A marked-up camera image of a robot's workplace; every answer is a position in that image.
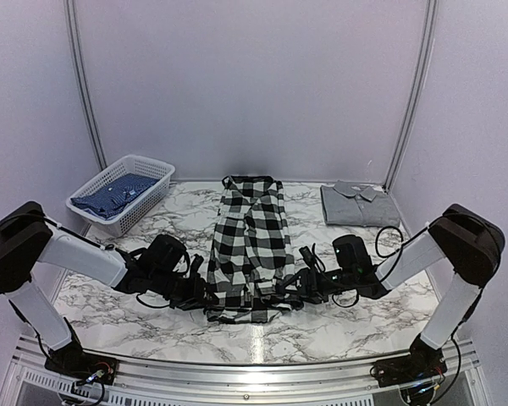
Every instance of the plaid shirt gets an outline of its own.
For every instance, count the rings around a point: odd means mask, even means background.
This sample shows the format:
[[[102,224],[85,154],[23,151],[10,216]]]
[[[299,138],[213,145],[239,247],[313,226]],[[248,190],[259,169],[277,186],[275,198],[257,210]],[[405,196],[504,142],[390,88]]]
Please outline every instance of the plaid shirt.
[[[227,177],[214,229],[207,279],[219,303],[209,321],[265,323],[303,304],[275,286],[295,274],[282,183]]]

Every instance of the folded gray shirt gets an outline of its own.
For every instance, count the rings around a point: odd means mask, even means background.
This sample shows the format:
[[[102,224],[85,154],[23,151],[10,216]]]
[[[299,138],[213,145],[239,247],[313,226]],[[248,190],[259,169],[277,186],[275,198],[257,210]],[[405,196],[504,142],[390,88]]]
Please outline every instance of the folded gray shirt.
[[[327,225],[399,227],[400,216],[394,202],[371,186],[339,181],[321,186],[323,219]]]

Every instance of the checkered fabric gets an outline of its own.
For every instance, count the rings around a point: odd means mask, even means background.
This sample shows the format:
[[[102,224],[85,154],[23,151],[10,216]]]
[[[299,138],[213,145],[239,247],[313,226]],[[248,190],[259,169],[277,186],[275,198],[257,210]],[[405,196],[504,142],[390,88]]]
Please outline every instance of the checkered fabric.
[[[282,183],[238,176],[222,182],[207,274],[219,303],[207,309],[208,320],[265,323],[300,309],[296,295],[276,293],[295,274]]]

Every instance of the white wall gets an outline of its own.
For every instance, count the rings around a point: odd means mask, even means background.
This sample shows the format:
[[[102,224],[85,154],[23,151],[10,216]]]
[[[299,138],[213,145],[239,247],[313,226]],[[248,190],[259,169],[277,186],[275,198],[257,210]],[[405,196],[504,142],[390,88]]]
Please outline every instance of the white wall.
[[[426,2],[78,5],[110,162],[137,152],[177,178],[384,180]]]
[[[459,202],[506,236],[469,321],[495,405],[508,405],[508,1],[441,3],[427,85],[395,185],[412,231]],[[451,269],[433,269],[441,290]]]
[[[62,2],[0,1],[0,219],[35,200],[80,230],[64,202],[96,172]],[[56,275],[36,274],[47,292]],[[23,328],[0,296],[0,388]]]

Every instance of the vertical metal post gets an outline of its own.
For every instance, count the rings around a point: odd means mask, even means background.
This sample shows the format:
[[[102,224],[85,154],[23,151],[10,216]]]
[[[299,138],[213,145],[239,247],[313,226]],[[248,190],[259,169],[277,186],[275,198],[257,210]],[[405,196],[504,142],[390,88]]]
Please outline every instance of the vertical metal post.
[[[436,24],[437,12],[439,10],[439,0],[428,0],[428,6],[425,13],[423,24],[422,45],[417,58],[416,73],[412,84],[408,105],[406,106],[405,117],[400,126],[399,138],[395,146],[395,152],[389,165],[389,170],[384,181],[384,189],[391,191],[400,163],[403,159],[406,144],[412,132],[414,118],[416,117],[417,104],[419,103],[425,79],[427,78],[429,58],[433,49],[434,26]]]
[[[77,87],[79,88],[81,105],[83,113],[85,114],[86,125],[91,137],[92,150],[96,157],[97,164],[100,170],[107,167],[108,163],[103,152],[100,134],[94,111],[92,109],[91,96],[88,90],[88,83],[86,81],[85,65],[83,64],[83,55],[81,53],[81,44],[79,36],[79,26],[77,24],[77,12],[74,0],[64,0],[64,10],[66,13],[66,25],[68,27],[69,45],[71,48],[71,55],[74,61],[75,79],[77,80]]]

